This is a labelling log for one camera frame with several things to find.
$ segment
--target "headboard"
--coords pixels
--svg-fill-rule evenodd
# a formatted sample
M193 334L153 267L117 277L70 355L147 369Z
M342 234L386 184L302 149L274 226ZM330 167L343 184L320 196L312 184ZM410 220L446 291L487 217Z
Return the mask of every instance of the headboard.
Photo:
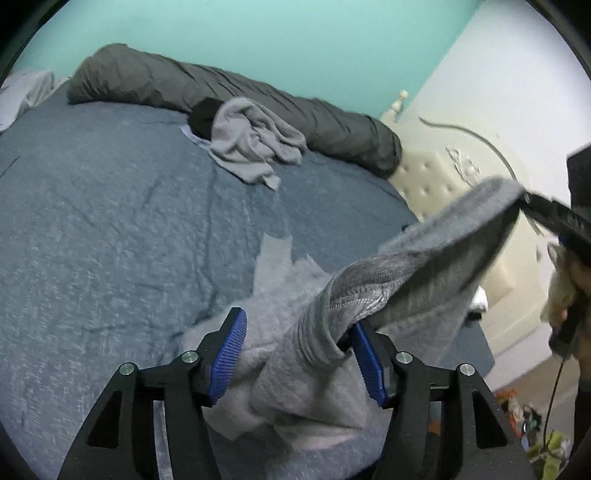
M419 220L437 213L486 177L507 176L531 187L525 167L489 128L450 112L405 115L398 122L403 97L401 92L380 120L402 143L401 164L389 181ZM482 329L495 355L540 323L545 294L538 281L539 233L521 214L482 281L489 300Z

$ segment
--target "light gray towel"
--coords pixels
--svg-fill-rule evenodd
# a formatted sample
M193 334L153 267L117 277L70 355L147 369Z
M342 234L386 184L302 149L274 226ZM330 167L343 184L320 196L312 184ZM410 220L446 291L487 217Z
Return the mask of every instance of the light gray towel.
M512 180L484 181L331 279L311 258L292 265L286 250L265 238L261 255L275 248L268 258L287 266L269 281L257 272L253 296L232 304L246 310L248 330L228 392L204 410L210 425L230 439L272 425L295 450L361 442L359 433L376 421L385 428L387 416L369 398L355 357L336 342L373 315L373 326L398 349L427 364L441 360L517 219L522 193ZM195 348L229 308L187 332L183 346ZM359 450L359 470L379 455L378 445Z
M300 165L304 135L260 103L234 97L217 111L209 154L222 168L246 183L281 183L271 164Z

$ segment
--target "teal wall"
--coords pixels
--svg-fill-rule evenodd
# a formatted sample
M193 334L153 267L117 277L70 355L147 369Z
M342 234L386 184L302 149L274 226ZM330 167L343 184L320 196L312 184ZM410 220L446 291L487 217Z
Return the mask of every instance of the teal wall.
M70 0L16 65L72 74L120 42L378 116L414 96L481 0Z

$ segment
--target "metal screw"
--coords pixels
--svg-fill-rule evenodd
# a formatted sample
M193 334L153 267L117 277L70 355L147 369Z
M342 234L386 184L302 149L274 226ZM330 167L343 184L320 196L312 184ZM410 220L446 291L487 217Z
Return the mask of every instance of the metal screw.
M398 352L396 354L396 360L402 364L409 364L413 361L413 356L408 352Z
M199 354L195 350L189 350L185 352L181 358L186 364L192 364L193 362L197 361Z
M121 375L129 375L130 373L133 373L133 371L135 370L135 365L134 364L123 364L119 367L119 373Z
M460 365L460 372L462 372L467 377L471 377L476 373L476 368L471 366L470 364L461 364Z

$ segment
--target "blue gripper pad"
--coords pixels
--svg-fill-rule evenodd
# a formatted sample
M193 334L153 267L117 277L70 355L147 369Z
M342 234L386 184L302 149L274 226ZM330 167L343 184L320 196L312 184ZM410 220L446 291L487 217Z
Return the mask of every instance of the blue gripper pad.
M353 325L349 335L369 396L378 403L378 406L383 407L388 400L384 381L384 367L363 329L362 322Z
M209 401L215 405L228 389L238 355L242 350L242 344L246 337L246 312L233 307L222 327L217 332L208 333L197 351L202 350L203 344L209 340L208 337L216 341L217 345L221 344L211 363L209 389L207 390Z

